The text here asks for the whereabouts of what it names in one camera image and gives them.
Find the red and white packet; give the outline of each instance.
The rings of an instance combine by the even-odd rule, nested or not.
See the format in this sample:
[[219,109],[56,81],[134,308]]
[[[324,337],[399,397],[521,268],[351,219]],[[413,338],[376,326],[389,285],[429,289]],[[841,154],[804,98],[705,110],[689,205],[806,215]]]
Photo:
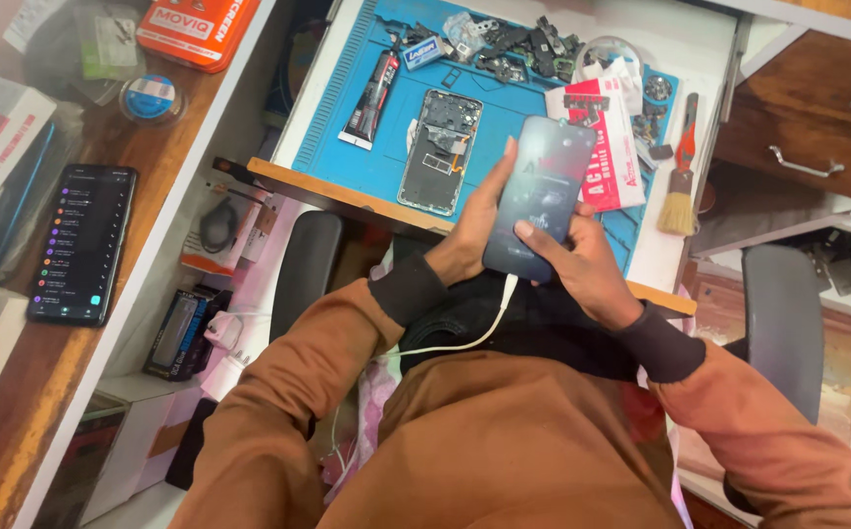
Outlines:
[[579,192],[579,200],[596,206],[596,211],[639,206],[646,201],[631,116],[623,98],[617,77],[591,79],[546,92],[548,116],[566,118],[598,133],[592,163]]

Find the smartphone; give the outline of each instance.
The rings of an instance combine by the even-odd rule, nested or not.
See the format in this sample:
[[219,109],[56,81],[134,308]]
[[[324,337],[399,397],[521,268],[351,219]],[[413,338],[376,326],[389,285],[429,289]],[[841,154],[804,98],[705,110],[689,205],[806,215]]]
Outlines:
[[520,130],[513,174],[503,188],[484,265],[546,283],[552,266],[513,232],[528,220],[560,243],[565,240],[583,178],[592,160],[596,131],[543,116],[527,116]]
[[104,325],[136,180],[132,168],[66,166],[26,308],[28,319]]
[[455,212],[484,104],[427,90],[399,185],[401,204],[443,216]]

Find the hand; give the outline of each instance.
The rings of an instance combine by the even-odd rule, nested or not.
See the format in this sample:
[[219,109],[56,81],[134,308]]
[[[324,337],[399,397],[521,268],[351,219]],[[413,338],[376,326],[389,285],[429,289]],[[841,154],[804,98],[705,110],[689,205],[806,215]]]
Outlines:
[[458,222],[425,260],[445,286],[469,280],[484,270],[481,258],[497,219],[497,202],[516,161],[516,140],[507,138],[503,156],[467,198]]
[[562,286],[588,316],[610,331],[619,331],[634,323],[644,308],[625,283],[594,214],[591,205],[576,203],[567,237],[571,250],[525,220],[518,220],[513,231],[552,264]]

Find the person's right hand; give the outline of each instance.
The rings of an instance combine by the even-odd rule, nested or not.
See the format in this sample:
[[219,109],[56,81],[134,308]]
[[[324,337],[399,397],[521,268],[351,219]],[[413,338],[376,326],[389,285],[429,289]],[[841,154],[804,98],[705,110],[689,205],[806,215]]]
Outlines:
[[625,283],[605,231],[592,218],[594,214],[591,205],[576,203],[567,237],[571,250],[525,220],[518,220],[513,231],[552,264],[562,286],[588,316],[609,331],[619,331],[634,323],[644,307]]

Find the usb cable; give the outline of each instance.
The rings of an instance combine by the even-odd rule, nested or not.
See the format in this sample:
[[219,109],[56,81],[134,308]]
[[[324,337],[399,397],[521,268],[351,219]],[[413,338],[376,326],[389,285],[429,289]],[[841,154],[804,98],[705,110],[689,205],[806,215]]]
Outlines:
[[503,282],[503,296],[501,298],[501,309],[497,312],[497,317],[494,318],[494,324],[490,326],[490,329],[485,332],[484,336],[478,338],[477,340],[466,343],[464,345],[448,345],[448,346],[437,346],[437,347],[425,347],[424,349],[413,349],[411,351],[399,351],[396,353],[387,353],[382,355],[380,358],[391,359],[395,357],[404,357],[406,355],[418,355],[419,353],[431,353],[433,351],[462,351],[464,349],[470,349],[475,345],[482,343],[484,340],[490,337],[490,335],[497,329],[497,324],[501,323],[501,318],[503,317],[504,311],[507,310],[507,305],[510,303],[510,297],[513,295],[513,290],[516,289],[516,276],[514,274],[507,274],[506,281]]

